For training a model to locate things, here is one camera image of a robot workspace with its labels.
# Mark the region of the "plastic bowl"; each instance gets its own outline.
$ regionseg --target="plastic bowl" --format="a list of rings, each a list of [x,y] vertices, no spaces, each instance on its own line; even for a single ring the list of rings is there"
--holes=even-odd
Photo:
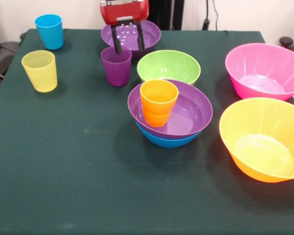
[[[199,133],[186,137],[186,138],[182,138],[182,139],[166,139],[166,138],[161,138],[155,135],[152,135],[151,133],[145,131],[137,122],[135,122],[136,125],[138,126],[138,128],[140,129],[140,131],[143,133],[143,135],[150,140],[150,142],[154,143],[155,145],[162,147],[162,148],[179,148],[182,147],[186,144],[188,144],[189,142],[191,142],[193,139],[195,139]]]
[[[213,116],[212,105],[207,96],[196,87],[184,82],[169,80],[179,90],[172,114],[162,127],[149,126],[144,118],[139,84],[129,94],[127,105],[135,121],[147,132],[161,138],[181,139],[195,135],[210,123]]]
[[[220,135],[237,167],[251,178],[294,179],[294,105],[272,98],[238,101],[223,112]]]
[[[294,52],[265,43],[232,49],[225,66],[241,98],[287,100],[294,95]]]
[[[152,79],[173,79],[193,85],[201,68],[192,56],[177,50],[158,50],[145,55],[137,64],[143,82]]]
[[[121,42],[121,45],[132,51],[133,57],[143,56],[154,50],[154,46],[160,40],[161,31],[157,25],[150,21],[141,21],[143,29],[143,38],[145,43],[145,51],[138,50],[137,44],[137,27],[136,25],[124,25],[116,28],[117,35]],[[112,31],[109,25],[106,25],[101,31],[101,38],[105,43],[114,47],[112,39]]]

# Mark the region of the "pink bowl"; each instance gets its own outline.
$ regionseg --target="pink bowl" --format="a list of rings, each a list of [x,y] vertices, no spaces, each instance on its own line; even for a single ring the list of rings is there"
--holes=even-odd
[[[293,51],[265,43],[244,44],[228,53],[225,66],[243,99],[287,100],[294,95]]]

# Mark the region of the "black cable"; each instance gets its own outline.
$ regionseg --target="black cable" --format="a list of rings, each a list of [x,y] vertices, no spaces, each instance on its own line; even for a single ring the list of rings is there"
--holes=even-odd
[[[208,19],[208,12],[209,12],[208,0],[206,0],[206,7],[207,7],[206,20],[207,20]]]
[[[217,19],[216,19],[216,31],[217,31],[218,30],[218,18],[219,18],[219,14],[218,14],[217,9],[216,9],[215,0],[212,0],[212,3],[214,4],[215,13],[217,15]]]

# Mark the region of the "yellow bowl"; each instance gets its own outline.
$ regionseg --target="yellow bowl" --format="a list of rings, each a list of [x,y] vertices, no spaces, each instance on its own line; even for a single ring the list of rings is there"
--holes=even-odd
[[[267,183],[294,179],[294,105],[272,98],[240,100],[223,112],[219,128],[246,175]]]

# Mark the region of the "cup rim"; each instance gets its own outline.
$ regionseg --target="cup rim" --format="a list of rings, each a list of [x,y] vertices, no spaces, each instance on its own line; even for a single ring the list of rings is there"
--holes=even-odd
[[[174,89],[177,91],[177,92],[176,92],[176,96],[175,96],[174,98],[170,99],[169,101],[166,101],[166,102],[157,102],[157,101],[153,101],[153,100],[151,100],[151,99],[148,99],[148,98],[143,94],[143,92],[142,92],[142,87],[143,87],[146,83],[150,83],[150,82],[154,82],[154,81],[160,81],[160,82],[165,82],[165,83],[171,84],[171,85],[174,87]],[[169,82],[169,81],[164,80],[164,79],[152,79],[152,80],[148,80],[148,81],[142,83],[142,85],[141,85],[141,87],[140,87],[140,95],[141,95],[144,99],[146,99],[146,100],[148,100],[149,102],[154,103],[154,104],[169,104],[169,103],[171,103],[172,101],[174,101],[174,100],[177,99],[178,94],[179,94],[179,91],[178,91],[177,86],[176,86],[175,84],[173,84],[172,82]]]
[[[113,50],[115,50],[114,47],[106,47],[105,49],[102,50],[102,52],[101,52],[101,54],[100,54],[101,59],[104,60],[106,63],[112,64],[112,65],[116,65],[116,64],[120,64],[120,63],[127,62],[127,61],[129,61],[129,60],[132,59],[132,52],[131,52],[131,50],[128,49],[127,47],[122,47],[122,50],[126,50],[126,51],[129,52],[129,57],[128,57],[126,60],[121,61],[121,62],[111,62],[111,61],[106,60],[106,59],[103,57],[103,53],[104,53],[105,51],[107,51],[107,50],[110,50],[111,48],[113,48]]]
[[[39,25],[39,24],[37,24],[37,20],[39,19],[39,18],[43,18],[43,17],[46,17],[46,16],[57,16],[58,18],[59,18],[59,22],[58,23],[56,23],[56,24],[53,24],[53,25],[50,25],[50,26],[41,26],[41,25]],[[39,16],[39,17],[37,17],[36,19],[35,19],[35,25],[36,25],[36,27],[40,27],[40,28],[51,28],[51,27],[55,27],[55,26],[57,26],[57,25],[59,25],[59,24],[61,24],[62,23],[62,18],[61,18],[61,16],[59,16],[59,15],[57,15],[57,14],[44,14],[44,15],[41,15],[41,16]]]
[[[38,52],[43,52],[45,54],[51,55],[52,56],[52,61],[50,63],[48,63],[47,65],[39,67],[39,68],[32,68],[32,67],[27,66],[25,64],[25,62],[24,62],[25,58],[28,57],[31,54],[36,54]],[[51,51],[48,51],[48,50],[34,50],[34,51],[31,51],[31,52],[27,53],[25,56],[23,56],[23,58],[21,60],[21,63],[22,63],[24,68],[28,68],[28,69],[31,69],[31,70],[41,70],[41,69],[44,69],[45,67],[49,66],[50,64],[52,64],[54,61],[55,61],[55,55]]]

